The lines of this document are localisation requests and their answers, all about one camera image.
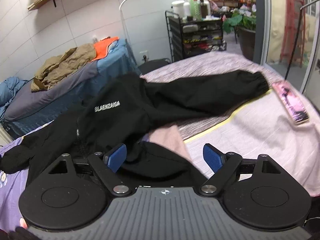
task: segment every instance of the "white tiled wall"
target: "white tiled wall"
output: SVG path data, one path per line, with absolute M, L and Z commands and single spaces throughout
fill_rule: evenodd
M 0 82 L 9 76 L 31 79 L 44 61 L 92 42 L 96 36 L 124 38 L 123 0 L 55 0 L 28 12 L 31 0 L 0 0 Z M 164 11 L 174 0 L 128 0 L 122 7 L 132 51 L 150 59 L 170 58 Z

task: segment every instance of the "purple floral bedsheet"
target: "purple floral bedsheet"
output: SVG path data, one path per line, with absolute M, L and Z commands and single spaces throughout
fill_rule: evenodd
M 33 130 L 37 131 L 49 123 Z M 23 136 L 0 148 L 1 157 L 12 147 L 19 145 Z M 5 174 L 0 171 L 0 229 L 5 232 L 14 230 L 20 225 L 22 215 L 19 210 L 18 201 L 24 191 L 28 177 L 28 169 L 18 171 L 14 174 Z

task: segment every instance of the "shelf bracket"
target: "shelf bracket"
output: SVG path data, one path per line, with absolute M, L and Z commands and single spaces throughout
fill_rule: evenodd
M 54 7 L 57 7 L 56 0 L 52 0 L 52 1 L 53 1 L 53 4 L 54 4 Z

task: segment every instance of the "phone case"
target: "phone case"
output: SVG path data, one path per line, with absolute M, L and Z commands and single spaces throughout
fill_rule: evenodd
M 275 82 L 272 88 L 287 109 L 289 116 L 295 124 L 301 124 L 309 120 L 309 115 L 300 98 L 295 94 L 287 81 Z

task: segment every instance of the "black metal cart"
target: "black metal cart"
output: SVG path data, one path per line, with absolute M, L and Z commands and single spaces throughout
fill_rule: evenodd
M 172 62 L 219 49 L 223 45 L 222 19 L 187 21 L 171 11 L 165 12 Z M 186 26 L 197 25 L 196 31 Z

